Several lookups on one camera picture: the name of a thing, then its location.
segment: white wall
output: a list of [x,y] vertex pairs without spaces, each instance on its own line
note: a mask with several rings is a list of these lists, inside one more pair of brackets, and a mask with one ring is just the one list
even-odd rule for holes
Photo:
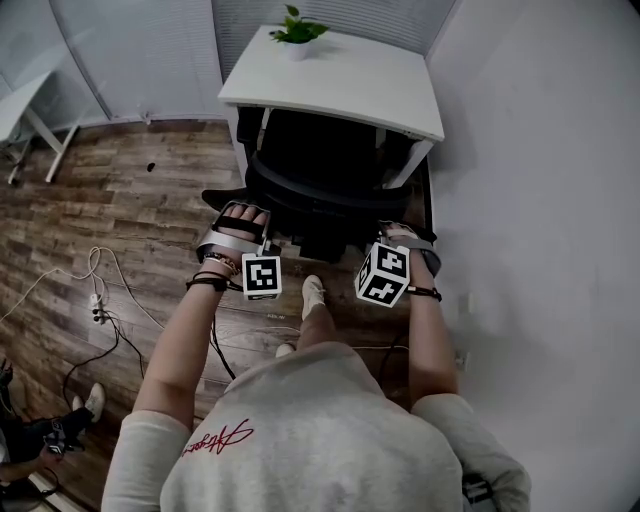
[[1,0],[0,97],[47,71],[54,73],[34,101],[45,123],[61,128],[78,120],[82,124],[107,121],[65,44],[48,1]]
[[113,119],[223,117],[211,0],[54,0]]
[[[463,0],[429,68],[440,288],[463,394],[535,511],[640,495],[640,17],[627,0]],[[472,315],[455,297],[471,292]]]

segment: white cable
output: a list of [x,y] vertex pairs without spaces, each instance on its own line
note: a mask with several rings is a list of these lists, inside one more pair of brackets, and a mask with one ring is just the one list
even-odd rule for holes
[[[133,296],[133,293],[131,292],[131,288],[129,288],[129,285],[127,284],[127,280],[124,278],[124,275],[122,274],[122,270],[120,269],[120,263],[118,262],[118,257],[115,255],[115,253],[109,249],[108,247],[92,247],[91,251],[89,251],[89,257],[87,258],[87,267],[89,272],[84,275],[84,276],[75,276],[69,272],[66,272],[65,270],[62,270],[61,268],[53,268],[51,270],[49,270],[48,272],[45,272],[44,274],[42,274],[38,279],[36,279],[36,282],[33,283],[29,289],[26,291],[26,293],[20,298],[20,300],[18,302],[16,302],[16,304],[2,317],[0,318],[0,324],[2,322],[4,322],[4,320],[11,314],[13,313],[16,308],[22,304],[24,302],[24,300],[27,298],[27,296],[31,293],[31,291],[37,286],[37,284],[42,281],[45,277],[47,277],[50,274],[53,274],[54,272],[60,272],[66,276],[69,276],[73,279],[77,279],[78,281],[83,281],[85,279],[88,279],[89,277],[91,277],[91,279],[93,280],[93,290],[95,292],[95,294],[98,296],[98,298],[100,300],[102,300],[104,294],[105,294],[105,290],[106,290],[106,285],[105,285],[105,280],[100,277],[98,274],[95,273],[96,268],[98,267],[98,264],[100,263],[100,256],[102,255],[102,251],[109,251],[111,253],[111,256],[113,256],[113,261],[116,264],[116,268],[118,269],[118,273],[120,274],[120,279],[122,279],[122,284],[120,283],[116,283],[113,281],[108,281],[110,284],[115,284],[117,286],[122,286],[127,290],[127,293],[129,294],[129,297],[131,297],[131,300],[133,300],[133,302],[135,303],[136,306],[138,306],[140,308],[140,311],[142,311],[145,315],[147,315],[149,317],[149,319],[156,324],[158,327],[160,327],[161,329],[164,329],[164,325],[162,325],[160,322],[158,322],[155,318],[153,318],[153,316],[151,316],[151,314],[144,309],[144,307],[142,307],[142,305],[136,300],[136,298]],[[93,258],[94,254],[98,254],[98,257],[96,258],[96,262],[95,264],[91,263],[91,259]],[[98,287],[96,285],[96,279],[98,281],[100,281],[100,283],[102,284],[102,290],[100,293],[98,293]],[[296,329],[295,327],[289,327],[286,325],[271,325],[271,326],[264,326],[264,327],[260,327],[260,329],[289,329],[291,331],[295,331],[298,334],[300,333],[299,329]],[[232,334],[231,336],[227,336],[225,338],[225,340],[228,340],[229,338],[234,338],[236,336],[240,336],[242,334],[247,334],[249,332],[253,332],[253,331],[245,331],[245,332],[241,332],[241,333],[236,333],[236,334]],[[354,350],[389,350],[391,348],[391,345],[387,345],[384,347],[351,347]],[[409,350],[409,347],[405,347],[404,345],[396,345],[395,348],[401,348],[401,349],[405,349],[405,350]]]
[[[27,296],[31,293],[31,291],[37,286],[37,284],[42,281],[45,277],[47,277],[50,274],[53,274],[54,272],[60,272],[66,276],[69,276],[73,279],[77,279],[78,281],[83,281],[85,279],[88,279],[89,277],[91,277],[91,279],[93,280],[93,291],[95,292],[95,294],[98,296],[98,298],[101,300],[102,297],[104,296],[106,287],[105,287],[105,283],[104,283],[104,279],[102,277],[100,277],[98,274],[95,273],[96,268],[98,267],[98,264],[100,263],[100,256],[102,255],[101,251],[109,251],[111,253],[111,255],[113,256],[113,260],[116,263],[116,268],[118,269],[118,273],[120,274],[120,279],[122,279],[122,284],[119,283],[112,283],[115,284],[117,286],[123,286],[127,292],[129,293],[129,297],[131,297],[131,300],[133,300],[133,302],[136,304],[136,306],[138,306],[140,308],[140,310],[147,315],[151,321],[153,321],[153,323],[155,323],[158,327],[160,327],[161,329],[164,329],[164,326],[158,322],[155,318],[153,318],[149,312],[144,309],[140,303],[136,300],[136,298],[133,296],[133,293],[131,292],[131,288],[129,288],[129,285],[127,284],[127,280],[124,278],[124,275],[122,274],[122,270],[120,269],[120,264],[118,263],[118,258],[116,257],[115,253],[109,249],[108,247],[92,247],[91,251],[89,251],[89,257],[87,259],[87,266],[89,269],[89,272],[84,275],[84,276],[75,276],[69,272],[66,272],[65,270],[62,270],[61,268],[53,268],[51,270],[49,270],[48,272],[45,272],[44,274],[42,274],[38,279],[36,279],[36,282],[33,283],[29,289],[26,291],[26,293],[20,298],[20,300],[18,302],[16,302],[16,304],[2,317],[0,318],[0,324],[2,322],[4,322],[5,318],[7,318],[11,313],[13,313],[16,308],[22,304],[24,302],[24,300],[27,298]],[[98,257],[96,258],[96,262],[95,264],[91,263],[91,259],[93,258],[94,254],[98,254]],[[96,279],[98,281],[100,281],[100,283],[102,284],[102,290],[100,293],[98,293],[98,287],[96,284]]]
[[351,347],[353,350],[389,350],[390,348],[402,348],[404,350],[409,350],[409,347],[405,347],[404,345],[386,345],[384,347]]

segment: white flower pot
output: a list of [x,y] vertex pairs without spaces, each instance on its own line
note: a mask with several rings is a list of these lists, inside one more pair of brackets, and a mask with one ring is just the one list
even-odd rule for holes
[[298,62],[304,60],[309,51],[311,41],[308,43],[295,44],[295,43],[282,43],[284,45],[284,53],[289,60]]

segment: person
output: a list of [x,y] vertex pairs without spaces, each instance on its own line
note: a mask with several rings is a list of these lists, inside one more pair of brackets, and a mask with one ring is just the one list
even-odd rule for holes
[[96,383],[85,403],[77,395],[73,398],[73,411],[69,414],[24,423],[7,404],[8,395],[3,393],[3,396],[4,412],[11,416],[0,422],[0,482],[3,484],[23,480],[43,469],[55,469],[63,454],[52,453],[44,441],[45,436],[54,431],[52,422],[59,423],[67,440],[75,442],[82,431],[100,419],[106,400],[104,388]]
[[[255,207],[223,215],[266,222]],[[240,264],[240,253],[215,252]],[[218,258],[202,271],[229,277],[229,267]],[[413,285],[434,287],[418,251],[410,270]],[[460,511],[463,474],[480,475],[495,509],[528,510],[526,471],[458,396],[454,350],[431,297],[410,299],[411,413],[387,400],[362,359],[337,341],[322,283],[309,276],[295,351],[281,347],[280,357],[238,376],[192,431],[222,293],[193,285],[160,335],[122,422],[102,510]]]

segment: person's foot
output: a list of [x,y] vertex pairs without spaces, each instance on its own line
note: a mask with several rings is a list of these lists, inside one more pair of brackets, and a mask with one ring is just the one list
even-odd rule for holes
[[302,284],[302,319],[307,318],[313,306],[324,304],[324,288],[318,276],[308,276]]
[[82,398],[78,395],[73,397],[73,402],[71,402],[71,410],[77,411],[78,409],[82,409],[84,404],[82,403]]
[[104,409],[104,404],[107,401],[107,396],[104,392],[104,388],[102,384],[95,383],[91,388],[91,393],[89,394],[89,399],[84,403],[84,406],[89,409],[89,412],[93,414],[93,418],[91,418],[91,423],[97,423],[102,416],[102,410]]
[[293,345],[291,345],[290,343],[283,343],[276,350],[276,358],[277,357],[284,357],[287,354],[291,354],[292,352],[295,352],[295,351],[296,351],[296,349],[295,349],[295,347]]

